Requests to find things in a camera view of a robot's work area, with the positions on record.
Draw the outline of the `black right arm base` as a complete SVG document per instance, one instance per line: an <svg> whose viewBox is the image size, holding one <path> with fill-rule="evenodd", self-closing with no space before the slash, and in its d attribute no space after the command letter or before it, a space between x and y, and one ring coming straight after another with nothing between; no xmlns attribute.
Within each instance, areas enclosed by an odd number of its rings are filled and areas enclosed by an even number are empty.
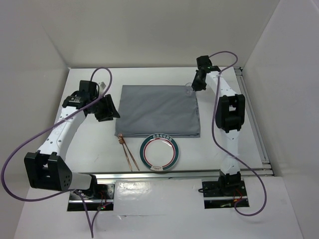
<svg viewBox="0 0 319 239"><path fill-rule="evenodd" d="M243 180L237 186L222 186L219 180L202 181L198 192L203 195L205 209L224 209L249 207L246 185Z"/></svg>

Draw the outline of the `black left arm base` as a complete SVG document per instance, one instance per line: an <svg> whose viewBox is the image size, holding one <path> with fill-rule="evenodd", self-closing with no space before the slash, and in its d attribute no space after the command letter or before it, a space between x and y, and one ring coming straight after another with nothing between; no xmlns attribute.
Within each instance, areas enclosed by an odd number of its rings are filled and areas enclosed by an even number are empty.
<svg viewBox="0 0 319 239"><path fill-rule="evenodd" d="M83 212L84 203L88 212L112 211L114 209L114 193L115 184L97 184L92 190L77 190L78 193L71 192L69 195L67 211L68 212Z"/></svg>

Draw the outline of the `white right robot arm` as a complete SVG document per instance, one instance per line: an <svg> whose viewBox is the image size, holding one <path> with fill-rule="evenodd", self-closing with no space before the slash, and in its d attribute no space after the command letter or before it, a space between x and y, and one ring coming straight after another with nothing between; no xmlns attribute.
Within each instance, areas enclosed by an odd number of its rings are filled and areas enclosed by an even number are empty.
<svg viewBox="0 0 319 239"><path fill-rule="evenodd" d="M206 90L210 87L215 93L212 129L220 130L221 143L215 133L213 141L224 153L220 167L220 181L217 189L222 195L229 195L235 184L241 181L238 157L238 139L245 121L245 97L234 91L221 76L220 68L214 66L208 55L196 59L197 70L192 82L194 91Z"/></svg>

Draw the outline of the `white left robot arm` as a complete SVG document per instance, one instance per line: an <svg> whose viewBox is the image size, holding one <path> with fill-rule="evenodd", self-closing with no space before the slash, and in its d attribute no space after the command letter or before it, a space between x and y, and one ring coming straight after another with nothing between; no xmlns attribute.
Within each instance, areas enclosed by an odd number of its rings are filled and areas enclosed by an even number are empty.
<svg viewBox="0 0 319 239"><path fill-rule="evenodd" d="M59 192L75 189L88 199L98 194L96 176L72 172L65 160L73 137L88 114L99 122L119 118L111 95L104 94L105 89L104 83L82 80L79 89L63 101L58 125L35 153L29 152L24 158L32 188Z"/></svg>

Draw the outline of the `white plate green red rim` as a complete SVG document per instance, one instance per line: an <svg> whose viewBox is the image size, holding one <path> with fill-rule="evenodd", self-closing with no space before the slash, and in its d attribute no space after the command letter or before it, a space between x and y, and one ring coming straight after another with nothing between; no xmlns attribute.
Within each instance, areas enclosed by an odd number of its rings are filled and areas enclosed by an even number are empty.
<svg viewBox="0 0 319 239"><path fill-rule="evenodd" d="M155 133L144 139L139 155L142 163L150 170L171 170L178 162L180 149L168 134Z"/></svg>

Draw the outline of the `clear plastic cup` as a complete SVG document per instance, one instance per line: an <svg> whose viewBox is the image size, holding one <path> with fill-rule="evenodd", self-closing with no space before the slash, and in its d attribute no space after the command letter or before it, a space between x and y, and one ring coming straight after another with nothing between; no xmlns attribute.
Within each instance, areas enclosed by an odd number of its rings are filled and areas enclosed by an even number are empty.
<svg viewBox="0 0 319 239"><path fill-rule="evenodd" d="M186 83L184 85L185 94L190 97L193 94L192 83Z"/></svg>

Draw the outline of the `grey cloth placemat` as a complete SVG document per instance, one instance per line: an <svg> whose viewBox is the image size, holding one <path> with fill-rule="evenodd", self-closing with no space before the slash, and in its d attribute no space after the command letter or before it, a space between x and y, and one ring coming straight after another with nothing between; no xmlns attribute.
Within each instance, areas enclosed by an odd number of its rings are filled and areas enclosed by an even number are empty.
<svg viewBox="0 0 319 239"><path fill-rule="evenodd" d="M199 106L195 91L188 97L184 85L124 85L115 135L146 137L200 137Z"/></svg>

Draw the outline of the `copper fork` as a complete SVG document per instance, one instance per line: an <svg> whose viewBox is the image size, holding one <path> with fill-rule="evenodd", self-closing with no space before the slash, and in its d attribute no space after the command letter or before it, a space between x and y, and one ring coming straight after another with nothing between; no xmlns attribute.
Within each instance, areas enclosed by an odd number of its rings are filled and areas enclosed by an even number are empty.
<svg viewBox="0 0 319 239"><path fill-rule="evenodd" d="M128 165L129 165L130 171L132 172L132 171L133 171L133 169L132 169L132 165L131 165L131 163L130 163L130 160L129 160L129 157L128 157L128 154L127 154L127 151L126 151L126 149L125 149L125 146L124 146L124 139L123 139L123 137L122 137L122 135L121 135L121 134L118 134L118 141L119 141L119 144L120 144L120 145L122 146L122 148L123 148L123 151L124 151L124 154L125 154L125 157L126 157L127 163L128 163Z"/></svg>

